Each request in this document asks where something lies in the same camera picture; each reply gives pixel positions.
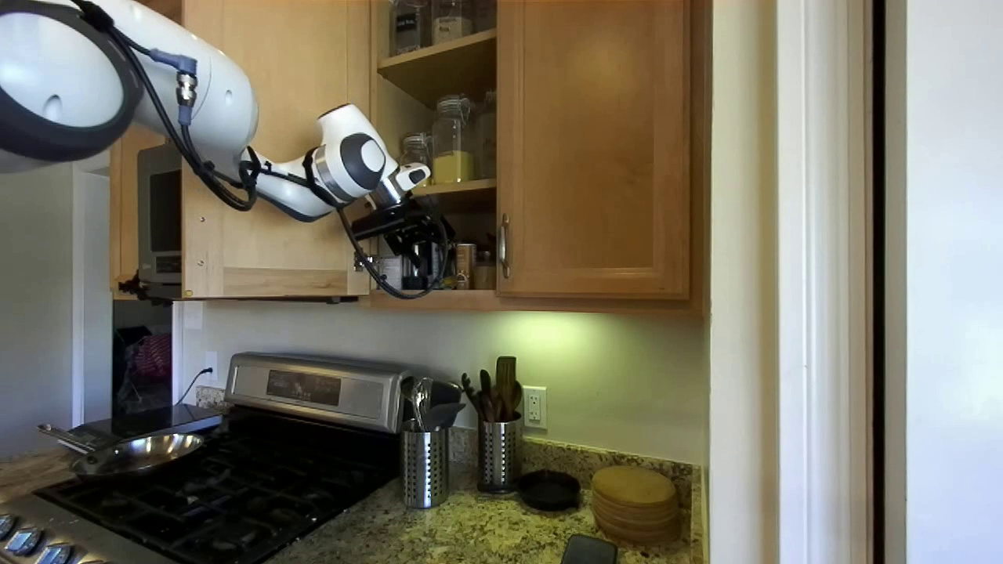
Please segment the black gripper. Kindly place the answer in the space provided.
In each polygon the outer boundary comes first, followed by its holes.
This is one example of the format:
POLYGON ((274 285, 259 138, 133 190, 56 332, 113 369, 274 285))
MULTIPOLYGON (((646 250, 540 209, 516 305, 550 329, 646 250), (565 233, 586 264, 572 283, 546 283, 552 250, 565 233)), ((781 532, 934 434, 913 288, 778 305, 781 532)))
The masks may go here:
POLYGON ((448 250, 454 229, 448 227, 437 198, 407 198, 396 209, 372 209, 347 222, 353 264, 375 283, 384 295, 430 295, 448 275, 448 250), (391 280, 364 243, 384 243, 402 264, 402 280, 391 280))

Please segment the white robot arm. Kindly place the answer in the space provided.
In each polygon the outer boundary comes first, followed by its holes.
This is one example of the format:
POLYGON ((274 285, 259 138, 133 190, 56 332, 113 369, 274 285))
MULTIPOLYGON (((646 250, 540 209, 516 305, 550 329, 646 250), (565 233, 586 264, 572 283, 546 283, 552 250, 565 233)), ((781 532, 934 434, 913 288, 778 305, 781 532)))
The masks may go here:
POLYGON ((314 222, 364 201, 346 227, 381 238, 413 270, 396 297, 422 297, 444 275, 454 243, 420 189, 422 164, 391 158, 364 109, 320 117, 320 141, 277 164, 253 149, 257 96, 219 48, 137 0, 0 0, 0 171, 88 161, 128 130, 171 138, 188 171, 231 209, 259 201, 314 222))

